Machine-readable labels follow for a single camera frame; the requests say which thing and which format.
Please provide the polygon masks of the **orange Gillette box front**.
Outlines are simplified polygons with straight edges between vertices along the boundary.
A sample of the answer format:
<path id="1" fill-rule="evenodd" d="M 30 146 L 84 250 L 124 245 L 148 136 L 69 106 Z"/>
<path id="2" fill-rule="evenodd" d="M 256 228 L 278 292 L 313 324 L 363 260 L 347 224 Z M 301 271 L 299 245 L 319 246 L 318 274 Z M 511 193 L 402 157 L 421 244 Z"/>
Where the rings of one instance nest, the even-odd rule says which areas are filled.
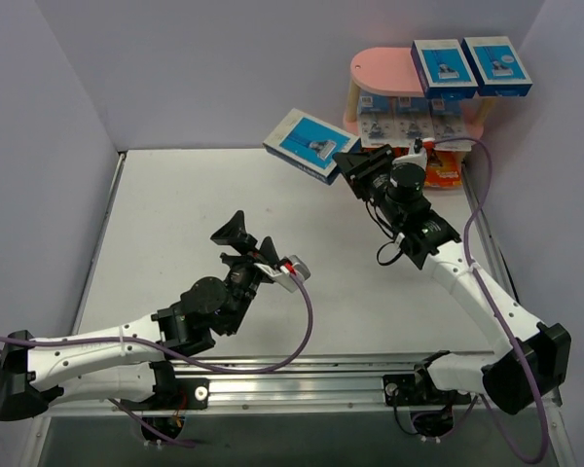
<path id="1" fill-rule="evenodd" d="M 424 185 L 434 189 L 454 189 L 461 186 L 460 152 L 428 152 Z"/>

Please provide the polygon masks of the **blue razor blister pack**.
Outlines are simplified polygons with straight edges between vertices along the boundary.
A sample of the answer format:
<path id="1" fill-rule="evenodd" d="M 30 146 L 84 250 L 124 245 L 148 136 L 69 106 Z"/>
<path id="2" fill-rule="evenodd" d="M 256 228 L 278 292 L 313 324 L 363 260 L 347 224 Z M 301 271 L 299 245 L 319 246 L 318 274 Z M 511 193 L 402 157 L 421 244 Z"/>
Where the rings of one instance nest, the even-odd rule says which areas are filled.
<path id="1" fill-rule="evenodd" d="M 415 139 L 434 137 L 429 105 L 424 97 L 395 97 L 393 121 L 398 146 L 408 146 Z"/>

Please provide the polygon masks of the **grey Harry's box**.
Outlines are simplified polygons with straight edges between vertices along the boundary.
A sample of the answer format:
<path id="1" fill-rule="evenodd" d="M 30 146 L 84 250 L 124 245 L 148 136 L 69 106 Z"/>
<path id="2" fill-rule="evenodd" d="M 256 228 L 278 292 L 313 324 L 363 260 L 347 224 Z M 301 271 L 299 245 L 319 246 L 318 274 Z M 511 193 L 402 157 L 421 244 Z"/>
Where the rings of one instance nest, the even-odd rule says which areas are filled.
<path id="1" fill-rule="evenodd" d="M 478 84 L 457 39 L 414 40 L 411 57 L 426 99 L 472 98 Z"/>
<path id="2" fill-rule="evenodd" d="M 325 185 L 332 185 L 340 173 L 334 155 L 359 152 L 361 140 L 294 108 L 265 138 L 263 146 L 269 154 Z"/>

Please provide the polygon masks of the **white blue Harry's box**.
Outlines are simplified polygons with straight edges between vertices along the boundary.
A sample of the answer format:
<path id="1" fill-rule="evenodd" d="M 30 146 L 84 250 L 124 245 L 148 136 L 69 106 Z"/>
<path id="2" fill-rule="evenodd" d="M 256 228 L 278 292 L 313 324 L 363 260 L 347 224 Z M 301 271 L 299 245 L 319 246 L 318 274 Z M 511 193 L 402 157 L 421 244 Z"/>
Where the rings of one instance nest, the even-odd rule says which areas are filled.
<path id="1" fill-rule="evenodd" d="M 507 36 L 464 37 L 462 51 L 481 97 L 524 97 L 532 79 Z"/>

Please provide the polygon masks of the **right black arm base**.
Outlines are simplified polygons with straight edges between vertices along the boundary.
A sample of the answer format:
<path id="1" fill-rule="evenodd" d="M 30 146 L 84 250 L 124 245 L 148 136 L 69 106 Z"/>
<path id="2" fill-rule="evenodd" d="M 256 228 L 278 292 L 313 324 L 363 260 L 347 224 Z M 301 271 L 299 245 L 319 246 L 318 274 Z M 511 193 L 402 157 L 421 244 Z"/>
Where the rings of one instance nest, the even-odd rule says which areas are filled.
<path id="1" fill-rule="evenodd" d="M 439 443 L 456 428 L 455 408 L 471 412 L 474 399 L 455 390 L 439 390 L 417 373 L 382 377 L 384 403 L 393 409 L 398 429 L 410 437 Z"/>

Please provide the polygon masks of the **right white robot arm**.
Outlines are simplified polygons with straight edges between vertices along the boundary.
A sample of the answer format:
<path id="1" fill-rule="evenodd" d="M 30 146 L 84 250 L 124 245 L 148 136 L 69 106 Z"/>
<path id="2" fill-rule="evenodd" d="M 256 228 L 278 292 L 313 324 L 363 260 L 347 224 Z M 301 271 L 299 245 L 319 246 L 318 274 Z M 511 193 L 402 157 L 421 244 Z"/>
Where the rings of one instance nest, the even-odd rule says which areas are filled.
<path id="1" fill-rule="evenodd" d="M 520 306 L 475 262 L 462 237 L 423 194 L 425 171 L 390 146 L 333 157 L 355 196 L 383 215 L 383 224 L 420 271 L 440 284 L 481 330 L 487 357 L 441 351 L 412 381 L 423 401 L 446 391 L 483 394 L 502 411 L 519 413 L 566 379 L 571 336 Z"/>

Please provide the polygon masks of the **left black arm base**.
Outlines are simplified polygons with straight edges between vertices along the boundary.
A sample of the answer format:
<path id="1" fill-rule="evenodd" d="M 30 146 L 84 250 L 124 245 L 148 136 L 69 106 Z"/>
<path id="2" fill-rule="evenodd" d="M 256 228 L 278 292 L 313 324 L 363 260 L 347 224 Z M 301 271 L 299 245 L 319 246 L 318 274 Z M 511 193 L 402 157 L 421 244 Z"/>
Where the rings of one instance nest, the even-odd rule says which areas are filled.
<path id="1" fill-rule="evenodd" d="M 182 439 L 188 412 L 208 408 L 210 380 L 181 378 L 169 389 L 155 392 L 142 402 L 110 399 L 113 408 L 126 414 L 140 429 L 146 447 L 193 449 L 199 442 Z"/>

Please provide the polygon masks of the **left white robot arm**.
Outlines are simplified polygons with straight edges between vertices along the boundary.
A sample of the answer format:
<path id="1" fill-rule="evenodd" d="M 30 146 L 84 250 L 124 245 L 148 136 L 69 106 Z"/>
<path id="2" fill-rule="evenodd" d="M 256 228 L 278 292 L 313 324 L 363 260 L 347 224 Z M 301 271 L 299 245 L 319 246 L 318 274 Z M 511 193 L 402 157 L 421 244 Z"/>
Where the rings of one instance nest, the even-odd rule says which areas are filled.
<path id="1" fill-rule="evenodd" d="M 248 233 L 239 210 L 211 236 L 234 254 L 221 254 L 224 278 L 206 276 L 177 302 L 128 323 L 70 337 L 36 338 L 27 330 L 7 336 L 0 353 L 0 421 L 32 418 L 67 396 L 77 378 L 133 365 L 155 372 L 173 357 L 212 348 L 216 336 L 237 333 L 263 283 L 289 292 L 310 277 L 295 255 L 281 257 L 270 237 Z"/>

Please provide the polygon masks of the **pink three-tier shelf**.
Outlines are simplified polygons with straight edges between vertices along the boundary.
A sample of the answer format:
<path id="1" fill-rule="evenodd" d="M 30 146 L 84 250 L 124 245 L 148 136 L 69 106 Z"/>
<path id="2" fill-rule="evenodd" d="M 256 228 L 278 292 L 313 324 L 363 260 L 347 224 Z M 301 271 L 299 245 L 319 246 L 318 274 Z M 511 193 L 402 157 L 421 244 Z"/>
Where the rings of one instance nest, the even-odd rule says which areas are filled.
<path id="1" fill-rule="evenodd" d="M 374 47 L 356 54 L 349 66 L 350 78 L 343 128 L 356 133 L 357 107 L 362 91 L 386 97 L 424 98 L 408 47 Z M 460 104 L 470 136 L 480 138 L 484 122 L 496 104 L 493 97 L 476 95 Z"/>

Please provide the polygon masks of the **aluminium rail frame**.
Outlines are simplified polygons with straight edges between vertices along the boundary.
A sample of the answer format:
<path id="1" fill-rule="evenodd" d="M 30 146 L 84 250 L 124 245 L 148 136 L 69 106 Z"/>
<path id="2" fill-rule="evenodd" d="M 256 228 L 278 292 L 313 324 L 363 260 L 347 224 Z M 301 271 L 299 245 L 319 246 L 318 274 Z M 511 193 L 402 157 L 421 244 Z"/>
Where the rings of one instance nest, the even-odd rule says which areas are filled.
<path id="1" fill-rule="evenodd" d="M 126 154 L 75 335 L 139 319 L 223 272 L 210 235 L 243 210 L 256 236 L 310 268 L 308 295 L 261 287 L 234 337 L 179 378 L 210 408 L 318 411 L 381 402 L 384 373 L 441 351 L 487 357 L 481 330 L 434 279 L 375 263 L 377 226 L 343 180 L 325 185 L 262 149 Z"/>

